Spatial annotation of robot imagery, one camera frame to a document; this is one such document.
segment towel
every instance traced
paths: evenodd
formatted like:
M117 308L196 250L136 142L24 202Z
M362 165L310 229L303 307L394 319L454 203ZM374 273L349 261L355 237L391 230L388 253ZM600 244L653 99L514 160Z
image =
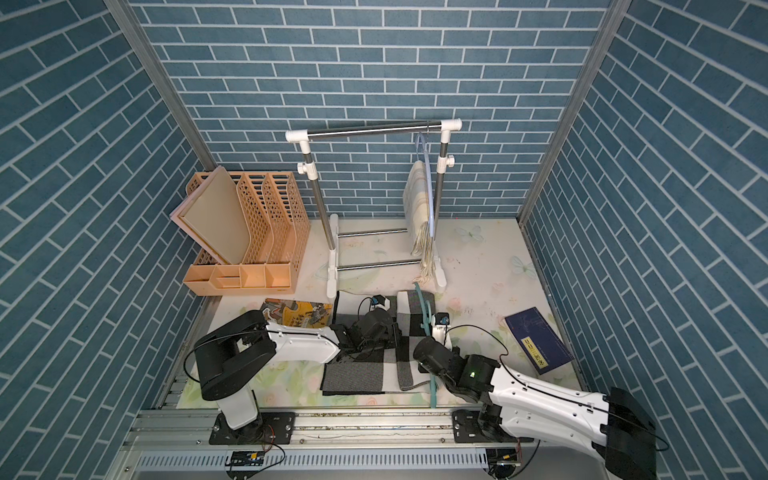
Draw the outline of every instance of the towel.
M422 258L419 276L413 281L422 285L432 278L435 260L432 256L433 238L429 232L430 202L427 188L427 173L424 162L414 162L408 175L406 189L402 194L402 203L406 209L406 224L411 235L413 250L411 255Z
M435 311L435 296L430 292L422 294ZM357 308L366 297L339 292L332 322L351 326L357 321ZM389 313L397 321L402 341L396 348L377 350L362 361L352 362L349 357L339 356L327 363L320 383L323 395L429 392L429 374L420 372L413 359L414 348L426 336L419 296L415 290L405 290L387 298ZM367 308L366 301L360 314L367 312Z

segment orange plastic organizer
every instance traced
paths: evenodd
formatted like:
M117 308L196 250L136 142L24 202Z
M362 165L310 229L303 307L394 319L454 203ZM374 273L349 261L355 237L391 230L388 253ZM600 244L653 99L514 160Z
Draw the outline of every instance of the orange plastic organizer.
M199 296L293 293L310 235L310 221L291 172L228 172L237 184L250 245L240 265L220 265L205 250L184 285ZM210 172L198 172L191 194Z

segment stainless steel rod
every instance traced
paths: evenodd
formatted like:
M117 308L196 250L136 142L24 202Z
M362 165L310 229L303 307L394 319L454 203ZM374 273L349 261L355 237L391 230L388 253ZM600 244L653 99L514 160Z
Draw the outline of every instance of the stainless steel rod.
M398 260L393 262L361 263L359 265L340 266L337 270L343 272L344 270L363 270L365 268L379 268L380 266L416 265L421 262L421 259L415 258L413 260Z
M383 235L384 233L403 233L407 231L408 231L407 228L392 228L389 230L371 230L369 232L348 232L348 233L339 233L339 238L364 237L365 235Z
M308 164L313 163L315 160L312 158L312 154L304 154L304 161ZM333 233L331 232L331 223L328 219L328 211L326 210L326 202L323 200L323 191L320 190L320 182L318 179L310 180L312 184L312 193L315 196L315 203L317 204L317 214L320 215L320 223L323 224L323 232L326 233L326 241L328 242L328 248L335 250L336 245L333 242Z
M334 137L353 137L355 135L381 134L410 134L419 132L440 131L440 121L420 121L409 124L371 125L355 128L328 128L326 130L310 130L306 136L310 140L321 140Z
M437 174L435 185L435 235L437 235L437 219L440 218L440 200L442 199L442 178L445 174Z

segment clothes rack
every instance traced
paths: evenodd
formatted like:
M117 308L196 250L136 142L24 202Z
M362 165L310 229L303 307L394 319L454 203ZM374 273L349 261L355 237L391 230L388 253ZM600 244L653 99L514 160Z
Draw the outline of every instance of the clothes rack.
M437 180L435 182L435 226L440 213L440 200L442 197L443 177L448 167L454 164L453 155L448 155L448 144L451 140L451 132L459 131L462 128L460 118L441 121L417 121L403 124L369 125L362 127L347 128L327 128L322 130L290 130L286 132L286 140L292 144L299 144L301 153L304 156L304 162L299 163L297 170L300 174L305 174L310 180L312 192L317 204L317 213L323 224L323 232L326 235L328 243L328 284L326 295L328 298L336 297L336 291L339 286L339 272L347 270L361 270L368 268L380 268L383 266L413 265L421 263L421 259L395 260L378 263L361 263L357 265L339 265L339 238L361 237L365 235L383 235L388 233L407 232L407 228L374 230L367 232L349 232L339 233L339 216L337 214L328 215L326 204L323 200L323 191L320 189L319 175L317 167L310 149L310 141L325 140L337 137L352 137L356 135L384 135L384 134L406 134L406 133L432 133L440 131L440 153L437 163ZM433 250L435 260L435 284L438 291L443 291L447 285L445 271L442 269L437 248Z

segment beige towel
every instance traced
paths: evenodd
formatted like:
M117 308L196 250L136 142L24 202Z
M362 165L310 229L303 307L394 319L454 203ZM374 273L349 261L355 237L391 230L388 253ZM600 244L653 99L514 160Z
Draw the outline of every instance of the beige towel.
M406 189L402 193L406 209L408 232L413 241L411 255L420 255L421 274L413 281L427 283L432 278L435 261L432 258L432 238L429 236L429 199L427 198L427 174L424 162L416 161L408 175Z

